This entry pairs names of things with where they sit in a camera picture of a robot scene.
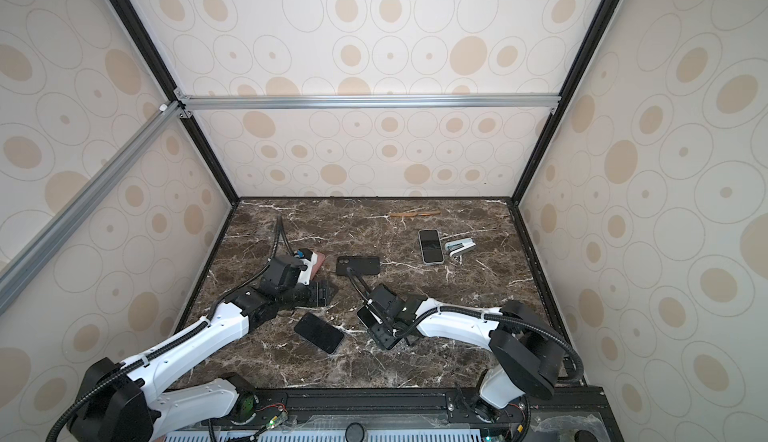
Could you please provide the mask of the black smartphone gold edge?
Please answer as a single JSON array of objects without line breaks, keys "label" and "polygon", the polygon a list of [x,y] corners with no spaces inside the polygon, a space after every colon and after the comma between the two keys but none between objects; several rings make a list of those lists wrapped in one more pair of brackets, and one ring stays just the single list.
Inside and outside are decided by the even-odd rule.
[{"label": "black smartphone gold edge", "polygon": [[371,331],[378,324],[377,318],[368,307],[361,307],[356,314],[368,331]]}]

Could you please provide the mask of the black phone case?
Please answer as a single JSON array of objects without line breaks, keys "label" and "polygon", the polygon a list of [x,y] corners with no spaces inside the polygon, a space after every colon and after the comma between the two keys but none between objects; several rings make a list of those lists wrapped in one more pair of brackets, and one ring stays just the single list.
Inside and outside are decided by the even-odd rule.
[{"label": "black phone case", "polygon": [[352,269],[361,276],[378,275],[381,271],[380,258],[378,256],[340,255],[336,261],[335,273],[346,276]]}]

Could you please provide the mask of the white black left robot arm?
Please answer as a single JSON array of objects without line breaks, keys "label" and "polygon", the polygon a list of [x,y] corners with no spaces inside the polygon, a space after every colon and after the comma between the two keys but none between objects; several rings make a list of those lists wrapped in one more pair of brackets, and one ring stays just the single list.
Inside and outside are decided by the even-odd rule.
[{"label": "white black left robot arm", "polygon": [[62,431],[78,441],[154,441],[198,421],[221,418],[252,394],[240,377],[172,390],[186,372],[283,310],[323,307],[336,288],[315,279],[326,257],[300,249],[276,255],[257,275],[224,294],[195,324],[143,352],[104,357],[85,372],[73,404],[46,438]]}]

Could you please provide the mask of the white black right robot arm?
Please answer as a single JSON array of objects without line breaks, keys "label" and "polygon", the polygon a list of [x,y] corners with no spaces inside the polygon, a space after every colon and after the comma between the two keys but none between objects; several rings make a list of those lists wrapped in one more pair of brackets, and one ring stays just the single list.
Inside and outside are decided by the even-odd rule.
[{"label": "white black right robot arm", "polygon": [[551,399],[563,358],[571,349],[516,300],[477,309],[420,295],[401,298],[381,284],[365,298],[357,317],[383,350],[401,341],[444,338],[489,351],[496,365],[481,376],[474,402],[477,412],[500,411],[524,396]]}]

